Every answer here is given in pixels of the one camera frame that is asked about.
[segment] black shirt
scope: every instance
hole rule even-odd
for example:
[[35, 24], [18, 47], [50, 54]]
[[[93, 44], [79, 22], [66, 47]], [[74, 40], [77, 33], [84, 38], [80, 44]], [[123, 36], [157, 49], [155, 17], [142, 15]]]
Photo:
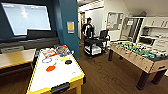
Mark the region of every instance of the black shirt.
[[91, 24], [84, 24], [83, 27], [82, 27], [82, 32], [84, 32], [84, 34], [86, 34], [87, 37], [93, 37], [94, 28], [92, 27]]

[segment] foosball table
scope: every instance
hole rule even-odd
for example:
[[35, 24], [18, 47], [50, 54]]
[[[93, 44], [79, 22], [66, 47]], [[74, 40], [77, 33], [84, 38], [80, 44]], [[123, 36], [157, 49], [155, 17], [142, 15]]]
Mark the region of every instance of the foosball table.
[[112, 41], [110, 43], [109, 61], [112, 61], [113, 52], [119, 54], [120, 59], [125, 58], [143, 71], [136, 86], [139, 90], [144, 89], [149, 75], [154, 72], [157, 73], [151, 82], [157, 85], [168, 68], [166, 51], [153, 49], [141, 43]]

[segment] cabinet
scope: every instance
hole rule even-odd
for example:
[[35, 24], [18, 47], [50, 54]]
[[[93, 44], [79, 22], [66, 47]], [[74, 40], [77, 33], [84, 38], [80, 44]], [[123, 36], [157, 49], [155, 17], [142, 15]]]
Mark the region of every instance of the cabinet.
[[168, 17], [148, 17], [145, 26], [168, 28]]
[[148, 17], [145, 26], [153, 27], [153, 23], [156, 20], [156, 17]]
[[165, 25], [165, 21], [166, 20], [166, 17], [156, 17], [155, 18], [155, 21], [153, 23], [153, 26], [154, 27], [164, 27]]

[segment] table leg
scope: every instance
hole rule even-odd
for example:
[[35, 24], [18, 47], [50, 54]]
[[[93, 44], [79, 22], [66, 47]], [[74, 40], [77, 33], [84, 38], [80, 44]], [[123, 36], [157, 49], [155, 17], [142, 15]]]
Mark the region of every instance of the table leg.
[[33, 62], [30, 62], [30, 66], [32, 67], [32, 70], [33, 70]]
[[155, 85], [159, 84], [160, 80], [162, 79], [162, 77], [164, 76], [166, 71], [167, 71], [167, 69], [162, 70], [162, 71], [158, 71], [151, 82]]
[[113, 50], [110, 49], [108, 61], [112, 61]]
[[138, 84], [136, 86], [139, 90], [144, 89], [144, 86], [146, 84], [146, 81], [148, 80], [149, 75], [150, 75], [149, 73], [146, 73], [144, 71], [142, 72], [141, 77], [140, 77]]
[[123, 57], [122, 56], [120, 56], [120, 58], [119, 58], [120, 60], [123, 60]]
[[76, 87], [76, 94], [81, 94], [81, 85]]
[[92, 43], [90, 43], [90, 55], [89, 55], [89, 58], [92, 58]]

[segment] ceiling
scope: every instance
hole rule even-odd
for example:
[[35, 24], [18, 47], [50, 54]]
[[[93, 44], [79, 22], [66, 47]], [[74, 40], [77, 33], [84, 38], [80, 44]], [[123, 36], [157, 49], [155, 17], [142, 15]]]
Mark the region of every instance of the ceiling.
[[142, 11], [147, 16], [168, 16], [168, 0], [123, 0], [132, 15]]
[[88, 4], [94, 1], [99, 1], [99, 0], [77, 0], [78, 1], [78, 6], [82, 6], [84, 4]]

